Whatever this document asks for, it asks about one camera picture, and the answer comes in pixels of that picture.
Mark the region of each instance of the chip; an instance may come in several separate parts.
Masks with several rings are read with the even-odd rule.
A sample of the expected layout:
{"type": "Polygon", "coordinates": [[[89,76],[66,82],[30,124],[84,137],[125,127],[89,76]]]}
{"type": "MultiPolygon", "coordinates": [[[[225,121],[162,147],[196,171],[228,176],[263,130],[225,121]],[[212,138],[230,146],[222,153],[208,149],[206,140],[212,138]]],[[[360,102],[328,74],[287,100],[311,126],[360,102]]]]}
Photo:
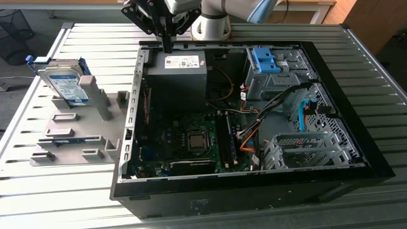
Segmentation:
{"type": "Polygon", "coordinates": [[[204,136],[193,135],[189,137],[190,148],[204,148],[204,136]]]}

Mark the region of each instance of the power supply label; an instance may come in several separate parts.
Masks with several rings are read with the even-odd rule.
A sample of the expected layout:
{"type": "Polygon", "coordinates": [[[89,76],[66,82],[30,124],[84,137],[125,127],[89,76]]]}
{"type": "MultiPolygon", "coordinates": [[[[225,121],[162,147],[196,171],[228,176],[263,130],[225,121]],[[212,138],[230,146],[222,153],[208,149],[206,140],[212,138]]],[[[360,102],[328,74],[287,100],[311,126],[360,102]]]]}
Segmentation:
{"type": "Polygon", "coordinates": [[[88,95],[78,86],[78,79],[74,75],[50,75],[49,78],[57,91],[68,102],[76,104],[85,103],[88,101],[88,95]]]}
{"type": "Polygon", "coordinates": [[[166,56],[164,68],[198,68],[198,56],[166,56]]]}

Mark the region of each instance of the wire bundle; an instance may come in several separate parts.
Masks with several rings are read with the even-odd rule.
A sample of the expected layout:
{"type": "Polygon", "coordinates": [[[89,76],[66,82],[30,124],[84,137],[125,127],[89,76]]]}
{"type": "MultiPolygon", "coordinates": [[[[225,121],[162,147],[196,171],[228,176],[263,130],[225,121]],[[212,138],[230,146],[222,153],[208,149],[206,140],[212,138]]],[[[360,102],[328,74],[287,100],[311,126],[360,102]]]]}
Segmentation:
{"type": "Polygon", "coordinates": [[[285,98],[289,96],[289,94],[292,92],[295,92],[296,90],[303,89],[303,88],[309,88],[311,85],[312,85],[312,83],[301,83],[300,85],[291,86],[265,103],[265,105],[263,106],[263,108],[260,109],[260,111],[256,115],[256,119],[252,122],[252,124],[248,125],[248,127],[241,132],[237,133],[237,137],[241,138],[250,131],[250,134],[244,139],[242,144],[240,145],[240,149],[246,149],[244,147],[244,145],[245,145],[246,141],[249,140],[249,138],[253,136],[254,132],[258,130],[258,126],[260,126],[263,119],[265,118],[267,112],[271,111],[273,108],[276,108],[279,105],[281,105],[285,98]]]}

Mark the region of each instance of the blue hard drive label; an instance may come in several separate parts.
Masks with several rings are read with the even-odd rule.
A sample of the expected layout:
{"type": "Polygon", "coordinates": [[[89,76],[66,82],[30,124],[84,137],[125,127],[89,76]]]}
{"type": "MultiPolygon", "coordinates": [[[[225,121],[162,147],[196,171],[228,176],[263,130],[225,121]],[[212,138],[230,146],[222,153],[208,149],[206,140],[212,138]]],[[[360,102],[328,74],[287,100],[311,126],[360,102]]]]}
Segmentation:
{"type": "Polygon", "coordinates": [[[78,79],[74,75],[50,75],[49,79],[56,90],[72,104],[78,105],[88,101],[88,96],[78,86],[78,79]]]}

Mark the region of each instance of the white sticker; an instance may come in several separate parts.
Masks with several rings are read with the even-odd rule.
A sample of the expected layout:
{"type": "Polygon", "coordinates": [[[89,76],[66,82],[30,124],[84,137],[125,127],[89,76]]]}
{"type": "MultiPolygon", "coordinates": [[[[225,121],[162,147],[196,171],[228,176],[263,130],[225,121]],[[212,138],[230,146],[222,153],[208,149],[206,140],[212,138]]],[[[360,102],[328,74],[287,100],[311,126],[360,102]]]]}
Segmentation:
{"type": "Polygon", "coordinates": [[[279,66],[288,66],[287,61],[276,61],[279,66]]]}
{"type": "Polygon", "coordinates": [[[244,93],[244,92],[240,92],[240,99],[241,99],[242,101],[245,101],[245,93],[244,93]]]}
{"type": "Polygon", "coordinates": [[[198,68],[197,56],[166,56],[164,68],[198,68]]]}
{"type": "Polygon", "coordinates": [[[254,163],[256,165],[258,165],[260,160],[258,160],[258,158],[256,157],[254,154],[253,154],[253,156],[252,156],[252,161],[253,161],[253,163],[254,163]]]}
{"type": "Polygon", "coordinates": [[[88,96],[81,87],[78,87],[78,80],[74,75],[50,75],[49,79],[64,99],[72,103],[88,101],[88,96]]]}

